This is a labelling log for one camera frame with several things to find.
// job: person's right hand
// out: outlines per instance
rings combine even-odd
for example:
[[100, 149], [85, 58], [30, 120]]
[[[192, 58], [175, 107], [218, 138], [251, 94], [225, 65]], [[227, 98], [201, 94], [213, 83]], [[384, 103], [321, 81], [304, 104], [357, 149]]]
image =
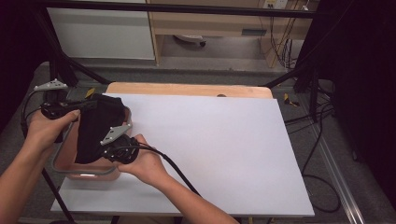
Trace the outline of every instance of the person's right hand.
[[[148, 144], [142, 134], [134, 137], [139, 143]], [[124, 173], [135, 175], [146, 184], [156, 187], [162, 180], [169, 176], [163, 167], [160, 156], [152, 151], [140, 149], [136, 160], [129, 164], [114, 162], [117, 168]]]

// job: person's left hand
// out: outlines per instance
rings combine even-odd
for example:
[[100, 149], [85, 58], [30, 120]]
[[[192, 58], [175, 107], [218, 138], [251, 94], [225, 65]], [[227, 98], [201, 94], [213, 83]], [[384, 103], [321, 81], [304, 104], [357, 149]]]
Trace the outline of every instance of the person's left hand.
[[78, 118], [79, 110], [74, 110], [59, 119], [47, 119], [41, 111], [33, 114], [25, 144], [37, 147], [39, 150], [52, 146], [59, 133], [72, 121]]

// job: hand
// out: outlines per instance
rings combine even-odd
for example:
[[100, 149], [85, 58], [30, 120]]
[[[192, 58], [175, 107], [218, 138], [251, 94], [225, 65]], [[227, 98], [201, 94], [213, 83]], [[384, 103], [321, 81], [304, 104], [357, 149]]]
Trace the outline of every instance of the hand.
[[[134, 137], [139, 143], [148, 144], [142, 134]], [[140, 149], [135, 161], [129, 164], [114, 162], [121, 172], [135, 175], [138, 179], [154, 188], [169, 174], [163, 167], [160, 156], [145, 149]]]
[[52, 146], [59, 133], [72, 121], [78, 118], [79, 110], [74, 110], [59, 119], [47, 119], [41, 111], [36, 111], [29, 125], [25, 144], [44, 151]]

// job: forearm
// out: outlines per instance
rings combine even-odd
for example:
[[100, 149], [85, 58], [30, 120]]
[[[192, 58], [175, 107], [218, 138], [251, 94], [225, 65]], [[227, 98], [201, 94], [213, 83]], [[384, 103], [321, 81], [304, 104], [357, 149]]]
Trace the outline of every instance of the forearm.
[[171, 176], [165, 177], [165, 180], [155, 187], [191, 223], [237, 223], [231, 216], [190, 191]]
[[36, 153], [23, 146], [0, 177], [0, 223], [15, 223], [32, 194], [50, 150]]

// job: black metal frame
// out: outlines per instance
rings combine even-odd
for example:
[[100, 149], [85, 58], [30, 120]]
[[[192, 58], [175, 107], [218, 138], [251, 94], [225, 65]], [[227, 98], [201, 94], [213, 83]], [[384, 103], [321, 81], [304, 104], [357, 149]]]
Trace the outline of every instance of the black metal frame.
[[[90, 69], [84, 67], [69, 58], [62, 50], [56, 34], [51, 24], [48, 24], [43, 17], [43, 10], [46, 7], [55, 8], [74, 8], [74, 9], [94, 9], [94, 10], [116, 10], [116, 11], [147, 11], [147, 12], [168, 12], [168, 13], [196, 13], [196, 14], [215, 14], [215, 15], [235, 15], [235, 16], [260, 16], [260, 17], [281, 17], [281, 18], [302, 18], [302, 19], [323, 19], [331, 16], [329, 13], [318, 13], [314, 11], [303, 10], [278, 10], [267, 8], [248, 8], [248, 7], [213, 7], [213, 6], [186, 6], [186, 5], [164, 5], [164, 4], [138, 4], [138, 3], [115, 3], [115, 2], [92, 2], [92, 1], [69, 1], [69, 0], [26, 0], [25, 4], [29, 6], [32, 13], [32, 19], [36, 22], [41, 32], [44, 34], [46, 44], [49, 45], [49, 68], [50, 77], [56, 78], [59, 75], [69, 86], [76, 86], [78, 79], [72, 68], [75, 68], [85, 75], [92, 77], [102, 84], [109, 84], [111, 81], [100, 77]], [[272, 88], [278, 83], [292, 77], [293, 72], [280, 77], [264, 87]], [[47, 172], [43, 171], [43, 176], [51, 187], [56, 196], [58, 203], [62, 206], [64, 214], [73, 221], [70, 212], [64, 205], [64, 202], [57, 190], [54, 188]], [[117, 223], [118, 217], [114, 217], [111, 223]]]

